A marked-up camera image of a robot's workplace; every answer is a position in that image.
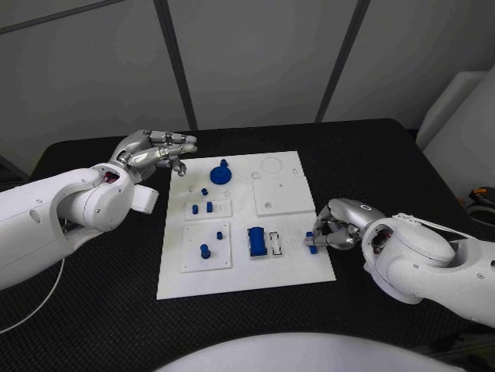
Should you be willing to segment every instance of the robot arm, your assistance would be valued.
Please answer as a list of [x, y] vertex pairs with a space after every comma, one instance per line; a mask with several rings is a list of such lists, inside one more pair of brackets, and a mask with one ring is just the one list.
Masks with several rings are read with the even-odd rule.
[[471, 236], [448, 242], [424, 225], [446, 229], [403, 214], [384, 218], [358, 201], [334, 199], [305, 242], [342, 250], [362, 240], [364, 269], [393, 298], [411, 305], [427, 298], [495, 328], [495, 243]]
[[[197, 151], [195, 142], [192, 136], [137, 131], [119, 144], [109, 163], [0, 193], [0, 290], [111, 231], [130, 209], [152, 213], [158, 192], [137, 183], [156, 167], [185, 175], [179, 155]], [[75, 229], [64, 229], [60, 219], [74, 222]]]

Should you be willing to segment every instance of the blue object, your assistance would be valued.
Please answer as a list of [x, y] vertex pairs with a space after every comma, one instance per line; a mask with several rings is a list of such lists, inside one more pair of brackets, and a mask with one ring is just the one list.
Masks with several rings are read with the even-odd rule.
[[233, 172], [230, 172], [227, 160], [223, 159], [221, 165], [211, 170], [211, 181], [215, 184], [225, 184], [231, 178]]
[[[306, 232], [306, 237], [309, 238], [309, 237], [312, 237], [312, 236], [315, 236], [315, 234], [312, 233], [312, 231], [308, 231], [308, 232]], [[311, 254], [316, 254], [316, 253], [318, 253], [318, 248], [316, 248], [316, 246], [309, 246], [309, 249], [311, 249]]]
[[267, 249], [264, 245], [264, 229], [261, 227], [250, 228], [250, 256], [264, 256]]
[[205, 244], [201, 245], [201, 257], [208, 260], [211, 258], [211, 250]]

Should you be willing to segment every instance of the black table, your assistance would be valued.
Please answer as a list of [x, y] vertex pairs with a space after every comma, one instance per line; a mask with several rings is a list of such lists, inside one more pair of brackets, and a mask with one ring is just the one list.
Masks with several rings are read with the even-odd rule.
[[[189, 133], [192, 157], [298, 150], [316, 210], [352, 198], [479, 236], [413, 139], [391, 119]], [[32, 179], [107, 161], [122, 137], [54, 144]], [[361, 249], [329, 251], [336, 282], [156, 301], [171, 171], [145, 183], [161, 192], [152, 215], [67, 258], [57, 291], [36, 315], [0, 336], [0, 370], [153, 370], [199, 348], [261, 333], [312, 331], [420, 346], [471, 326], [443, 306], [406, 305], [364, 272]], [[0, 292], [0, 328], [35, 309], [58, 264]]]

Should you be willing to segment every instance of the white platform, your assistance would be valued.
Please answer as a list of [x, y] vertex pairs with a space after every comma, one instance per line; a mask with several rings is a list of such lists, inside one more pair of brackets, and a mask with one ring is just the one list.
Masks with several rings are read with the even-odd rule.
[[[308, 284], [322, 281], [334, 281], [335, 273], [331, 267], [329, 255], [326, 250], [319, 248], [318, 254], [309, 253], [309, 247], [303, 244], [305, 233], [312, 230], [315, 223], [315, 211], [312, 196], [300, 158], [298, 152], [261, 153], [254, 155], [240, 155], [225, 157], [230, 170], [233, 172], [231, 181], [224, 185], [211, 183], [210, 173], [214, 167], [220, 166], [221, 157], [185, 160], [188, 173], [185, 177], [175, 174], [171, 177], [169, 205], [166, 213], [166, 231], [163, 238], [163, 250], [161, 257], [161, 277], [158, 282], [156, 298], [179, 298], [195, 295], [208, 295], [212, 293], [243, 291], [257, 288], [280, 287], [293, 284]], [[285, 215], [257, 216], [254, 183], [267, 180], [283, 180], [279, 184], [292, 185], [295, 198], [305, 200], [305, 203], [296, 204], [300, 208], [295, 212], [293, 208], [285, 210]], [[208, 189], [208, 195], [204, 196], [201, 189]], [[282, 200], [274, 198], [269, 200], [272, 208], [282, 205]], [[212, 220], [186, 221], [189, 214], [186, 209], [194, 204], [205, 206], [205, 202], [230, 201], [231, 217]], [[217, 265], [215, 269], [197, 272], [182, 272], [185, 246], [185, 228], [207, 224], [230, 223], [230, 260]], [[247, 229], [263, 227], [266, 231], [266, 248], [269, 255], [261, 259], [250, 258], [250, 244]], [[202, 260], [201, 251], [194, 247], [207, 244], [211, 252], [218, 249], [218, 240], [214, 229], [208, 227], [208, 239], [205, 242], [191, 242], [194, 257], [189, 257], [195, 263], [210, 265], [208, 260]], [[272, 254], [270, 233], [277, 232], [282, 246], [282, 256]]]

